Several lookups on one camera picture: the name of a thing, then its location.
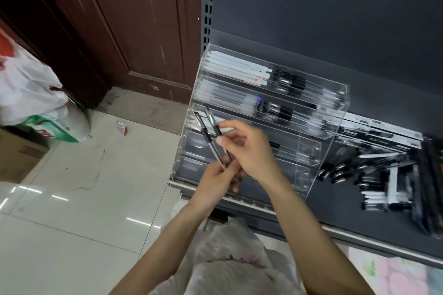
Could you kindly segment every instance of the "white shelf edge strip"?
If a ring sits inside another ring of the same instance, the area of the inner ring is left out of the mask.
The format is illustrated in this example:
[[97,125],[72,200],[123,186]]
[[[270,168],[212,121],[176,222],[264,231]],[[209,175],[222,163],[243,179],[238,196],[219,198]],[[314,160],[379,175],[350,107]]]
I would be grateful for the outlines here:
[[[170,184],[174,184],[175,186],[180,186],[180,187],[188,189],[188,190],[195,191],[197,189],[197,187],[194,186],[194,185],[186,184],[186,183],[182,183],[182,182],[177,182],[177,181],[174,181],[174,180],[169,180],[169,183]],[[226,196],[224,196],[222,199],[225,200],[225,201],[228,201],[228,202],[232,202],[232,203],[235,203],[235,204],[243,205],[245,207],[249,207],[249,208],[252,208],[252,209],[256,209],[256,210],[259,210],[259,211],[266,212],[268,214],[274,214],[275,215],[275,212],[272,211],[272,210],[261,208],[261,207],[256,206],[256,205],[251,205],[251,204],[245,203],[243,201],[237,201],[237,200],[235,200],[233,198],[229,198],[229,197],[226,197]],[[401,248],[401,247],[398,247],[398,246],[390,245],[390,244],[387,244],[387,243],[384,243],[384,242],[380,242],[380,241],[378,241],[376,239],[372,239],[372,238],[369,238],[369,237],[366,237],[366,236],[362,236],[362,235],[359,235],[359,234],[354,234],[354,233],[352,233],[350,231],[340,230],[339,228],[336,228],[336,227],[333,227],[333,226],[329,226],[329,225],[325,225],[325,224],[321,224],[321,226],[323,227],[324,230],[326,230],[328,232],[337,233],[337,234],[340,234],[342,236],[346,236],[348,238],[357,239],[357,240],[359,240],[361,242],[365,242],[365,243],[368,243],[368,244],[371,244],[371,245],[374,245],[374,246],[386,248],[386,249],[389,249],[389,250],[392,250],[392,251],[395,251],[395,252],[403,253],[403,254],[406,254],[406,255],[418,258],[418,259],[423,259],[423,260],[431,261],[431,262],[434,262],[434,263],[437,263],[437,264],[443,264],[443,259],[438,259],[438,258],[435,258],[435,257],[431,257],[429,255],[426,255],[426,254],[418,253],[416,251],[412,251],[412,250],[409,250],[409,249],[405,249],[405,248]]]

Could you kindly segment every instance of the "person's right hand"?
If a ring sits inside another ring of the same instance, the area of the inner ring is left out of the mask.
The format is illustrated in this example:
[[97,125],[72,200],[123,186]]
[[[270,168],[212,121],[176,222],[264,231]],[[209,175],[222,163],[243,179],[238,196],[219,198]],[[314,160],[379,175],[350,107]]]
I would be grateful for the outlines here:
[[217,125],[220,128],[234,127],[216,141],[238,159],[250,176],[262,185],[284,178],[263,131],[238,120],[220,121]]

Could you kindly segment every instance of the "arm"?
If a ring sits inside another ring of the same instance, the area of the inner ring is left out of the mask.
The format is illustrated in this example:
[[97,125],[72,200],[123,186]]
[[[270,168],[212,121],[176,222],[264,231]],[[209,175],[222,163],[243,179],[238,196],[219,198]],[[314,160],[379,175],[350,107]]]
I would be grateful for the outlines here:
[[109,295],[146,295],[175,274],[197,228],[228,191],[240,169],[237,160],[223,172],[218,162],[209,164],[189,203],[166,225]]
[[235,127],[217,143],[234,154],[268,193],[308,294],[373,294],[283,176],[267,136],[240,121],[218,125]]

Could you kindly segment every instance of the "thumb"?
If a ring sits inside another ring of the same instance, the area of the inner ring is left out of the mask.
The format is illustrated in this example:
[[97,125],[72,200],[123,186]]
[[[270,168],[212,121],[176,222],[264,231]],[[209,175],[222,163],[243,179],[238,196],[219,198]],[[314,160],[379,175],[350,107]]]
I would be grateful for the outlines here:
[[238,157],[238,154],[241,152],[242,146],[237,145],[235,142],[233,142],[230,138],[221,135],[218,136],[215,141],[224,149],[226,149],[228,152],[235,155],[235,157]]
[[226,168],[226,170],[220,175],[225,176],[230,181],[240,171],[240,169],[241,169],[241,164],[240,162],[238,162],[238,159],[235,159],[230,163],[228,168]]

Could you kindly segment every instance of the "person's left hand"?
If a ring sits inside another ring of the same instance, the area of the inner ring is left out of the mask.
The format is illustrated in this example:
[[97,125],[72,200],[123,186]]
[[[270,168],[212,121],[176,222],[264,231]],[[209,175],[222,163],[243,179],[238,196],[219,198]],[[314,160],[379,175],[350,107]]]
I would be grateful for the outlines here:
[[[222,166],[218,162],[208,164],[189,204],[207,218],[226,194],[232,179],[240,170],[241,165],[237,159],[225,171],[223,171]],[[234,192],[238,191],[238,185],[239,183],[236,183],[232,186]]]

